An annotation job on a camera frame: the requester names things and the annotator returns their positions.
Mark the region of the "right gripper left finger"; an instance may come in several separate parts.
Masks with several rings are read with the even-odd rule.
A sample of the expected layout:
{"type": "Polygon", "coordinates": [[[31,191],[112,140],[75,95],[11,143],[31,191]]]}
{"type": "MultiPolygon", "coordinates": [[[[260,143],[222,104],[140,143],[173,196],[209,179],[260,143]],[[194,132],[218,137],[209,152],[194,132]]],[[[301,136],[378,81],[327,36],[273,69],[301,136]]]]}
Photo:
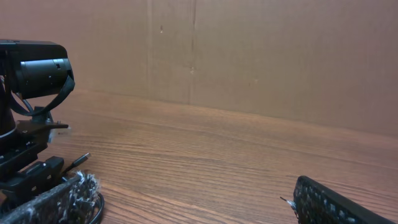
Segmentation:
{"type": "Polygon", "coordinates": [[[2,224],[99,222],[100,182],[82,171],[1,217],[2,224]]]}

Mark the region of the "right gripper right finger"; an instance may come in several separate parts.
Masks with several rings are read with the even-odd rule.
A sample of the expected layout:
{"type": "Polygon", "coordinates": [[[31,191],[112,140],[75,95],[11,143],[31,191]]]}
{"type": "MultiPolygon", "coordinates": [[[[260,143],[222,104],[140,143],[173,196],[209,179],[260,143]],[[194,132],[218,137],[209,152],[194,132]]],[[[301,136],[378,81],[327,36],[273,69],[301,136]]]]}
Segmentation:
{"type": "Polygon", "coordinates": [[[292,209],[300,224],[394,224],[304,175],[295,184],[292,209]]]}

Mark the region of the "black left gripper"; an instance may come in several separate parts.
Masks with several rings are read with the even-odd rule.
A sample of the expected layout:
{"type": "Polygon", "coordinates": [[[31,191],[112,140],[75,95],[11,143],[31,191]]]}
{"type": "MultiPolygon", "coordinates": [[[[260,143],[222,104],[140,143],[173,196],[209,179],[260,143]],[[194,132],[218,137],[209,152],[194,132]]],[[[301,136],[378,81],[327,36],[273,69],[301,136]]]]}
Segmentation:
{"type": "Polygon", "coordinates": [[[52,131],[69,125],[54,122],[49,112],[15,121],[10,108],[1,108],[1,211],[9,212],[62,183],[64,159],[52,156],[41,162],[52,131]]]}

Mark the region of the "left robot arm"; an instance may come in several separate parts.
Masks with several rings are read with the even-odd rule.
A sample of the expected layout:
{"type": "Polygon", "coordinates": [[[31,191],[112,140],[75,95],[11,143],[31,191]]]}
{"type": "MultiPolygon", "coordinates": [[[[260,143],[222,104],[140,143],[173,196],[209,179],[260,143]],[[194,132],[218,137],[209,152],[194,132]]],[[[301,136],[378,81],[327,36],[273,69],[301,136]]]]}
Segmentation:
{"type": "Polygon", "coordinates": [[[51,110],[74,90],[67,50],[54,42],[1,40],[1,214],[58,185],[61,157],[40,152],[54,129],[51,110]]]}

